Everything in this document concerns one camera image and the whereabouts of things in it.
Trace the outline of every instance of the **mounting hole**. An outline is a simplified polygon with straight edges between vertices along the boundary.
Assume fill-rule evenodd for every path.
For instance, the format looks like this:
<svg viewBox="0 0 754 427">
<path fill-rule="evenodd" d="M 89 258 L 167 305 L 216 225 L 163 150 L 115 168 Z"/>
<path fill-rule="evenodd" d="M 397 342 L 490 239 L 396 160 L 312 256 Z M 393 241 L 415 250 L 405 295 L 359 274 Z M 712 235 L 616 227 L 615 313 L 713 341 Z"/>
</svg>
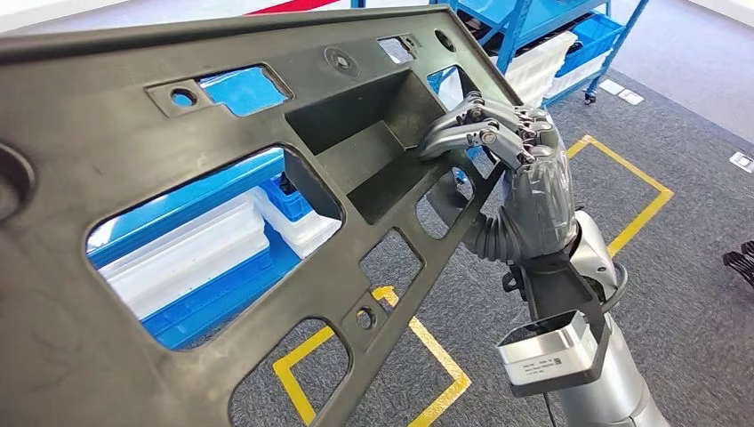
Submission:
<svg viewBox="0 0 754 427">
<path fill-rule="evenodd" d="M 188 89 L 178 88 L 170 92 L 172 103 L 179 107 L 191 107 L 197 104 L 197 96 Z"/>
<path fill-rule="evenodd" d="M 29 162 L 0 144 L 0 221 L 18 212 L 31 198 L 34 173 Z"/>
<path fill-rule="evenodd" d="M 356 322 L 363 329 L 372 329 L 374 326 L 374 312 L 369 307 L 362 307 L 356 313 Z"/>
<path fill-rule="evenodd" d="M 437 40 L 440 41 L 440 44 L 445 47 L 450 52 L 455 52 L 455 46 L 453 45 L 453 42 L 450 41 L 448 36 L 445 35 L 444 32 L 440 31 L 439 29 L 435 30 L 435 37 L 437 37 Z"/>
</svg>

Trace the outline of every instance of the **rectangular recess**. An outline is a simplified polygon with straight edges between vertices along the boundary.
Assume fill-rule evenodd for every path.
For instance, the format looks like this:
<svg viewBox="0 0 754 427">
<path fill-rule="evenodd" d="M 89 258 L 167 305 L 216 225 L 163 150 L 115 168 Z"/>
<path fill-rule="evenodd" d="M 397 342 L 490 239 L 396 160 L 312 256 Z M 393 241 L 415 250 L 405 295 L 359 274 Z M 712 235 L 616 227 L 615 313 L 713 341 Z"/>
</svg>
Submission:
<svg viewBox="0 0 754 427">
<path fill-rule="evenodd" d="M 404 70 L 286 118 L 358 211 L 375 223 L 429 170 L 406 150 L 443 113 L 426 85 Z M 351 163 L 354 153 L 357 165 Z"/>
</svg>

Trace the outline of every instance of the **black object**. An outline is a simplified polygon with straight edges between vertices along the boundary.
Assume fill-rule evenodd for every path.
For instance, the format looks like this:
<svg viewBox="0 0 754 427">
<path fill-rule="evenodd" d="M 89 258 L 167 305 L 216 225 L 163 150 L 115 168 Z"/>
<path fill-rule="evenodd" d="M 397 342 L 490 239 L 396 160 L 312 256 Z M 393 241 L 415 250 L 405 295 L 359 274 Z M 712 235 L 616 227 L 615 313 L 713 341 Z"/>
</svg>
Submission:
<svg viewBox="0 0 754 427">
<path fill-rule="evenodd" d="M 293 185 L 291 180 L 288 179 L 288 176 L 285 174 L 285 172 L 280 174 L 280 190 L 283 191 L 283 194 L 286 196 L 290 196 L 293 193 L 296 192 L 296 186 Z"/>
<path fill-rule="evenodd" d="M 741 243 L 741 252 L 754 259 L 754 240 Z"/>
<path fill-rule="evenodd" d="M 396 35 L 415 42 L 414 60 L 396 64 L 380 47 Z M 235 117 L 196 81 L 253 64 L 269 68 L 289 101 Z M 0 187 L 16 196 L 0 203 L 0 342 L 12 349 L 0 351 L 12 391 L 0 424 L 229 425 L 237 384 L 302 320 L 319 318 L 349 368 L 311 425 L 344 425 L 502 174 L 498 164 L 483 178 L 463 152 L 430 162 L 413 153 L 445 113 L 427 75 L 452 65 L 485 97 L 520 105 L 447 6 L 4 39 Z M 176 91 L 193 105 L 173 104 Z M 210 342 L 167 350 L 92 269 L 87 233 L 270 146 L 286 149 L 288 178 L 342 228 Z M 416 203 L 458 166 L 475 196 L 437 240 Z M 392 230 L 423 265 L 388 315 L 358 264 Z M 364 308 L 374 314 L 368 330 L 357 323 Z"/>
<path fill-rule="evenodd" d="M 747 251 L 751 254 L 750 247 L 747 247 Z M 754 262 L 737 252 L 729 252 L 723 255 L 723 264 L 727 267 L 736 270 L 741 277 L 746 280 L 749 285 L 754 286 Z"/>
</svg>

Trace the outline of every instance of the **blue shelving rack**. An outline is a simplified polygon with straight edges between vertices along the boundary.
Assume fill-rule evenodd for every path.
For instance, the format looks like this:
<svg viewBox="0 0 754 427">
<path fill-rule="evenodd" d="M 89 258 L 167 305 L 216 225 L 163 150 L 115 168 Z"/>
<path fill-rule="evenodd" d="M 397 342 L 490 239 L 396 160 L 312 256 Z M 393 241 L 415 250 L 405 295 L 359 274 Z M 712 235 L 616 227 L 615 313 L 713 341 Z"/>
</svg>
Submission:
<svg viewBox="0 0 754 427">
<path fill-rule="evenodd" d="M 639 1 L 625 29 L 615 40 L 613 51 L 606 57 L 599 71 L 583 78 L 557 96 L 544 100 L 542 105 L 545 107 L 552 105 L 586 84 L 589 86 L 585 100 L 587 103 L 594 102 L 599 78 L 607 72 L 615 54 L 621 49 L 648 1 Z M 430 3 L 448 3 L 455 11 L 465 12 L 489 26 L 490 31 L 479 39 L 480 44 L 485 44 L 496 34 L 502 33 L 504 37 L 498 52 L 497 68 L 503 75 L 516 51 L 524 45 L 563 27 L 603 4 L 606 6 L 608 16 L 612 11 L 610 0 L 430 0 Z"/>
</svg>

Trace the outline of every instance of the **robotic hand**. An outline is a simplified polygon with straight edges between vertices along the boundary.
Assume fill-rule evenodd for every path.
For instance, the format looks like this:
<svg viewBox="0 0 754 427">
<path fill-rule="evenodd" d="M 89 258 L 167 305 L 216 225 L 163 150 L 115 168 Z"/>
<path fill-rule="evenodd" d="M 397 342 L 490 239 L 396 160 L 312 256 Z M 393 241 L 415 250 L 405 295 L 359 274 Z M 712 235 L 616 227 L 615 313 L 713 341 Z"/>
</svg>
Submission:
<svg viewBox="0 0 754 427">
<path fill-rule="evenodd" d="M 509 265 L 503 288 L 520 292 L 533 320 L 498 344 L 513 394 L 556 391 L 572 426 L 668 426 L 608 313 L 628 274 L 597 224 L 574 209 L 568 157 L 549 114 L 472 92 L 432 124 L 418 156 L 477 146 L 506 166 L 503 203 L 495 218 L 480 213 L 463 241 Z M 428 200 L 448 225 L 468 202 L 451 173 Z"/>
</svg>

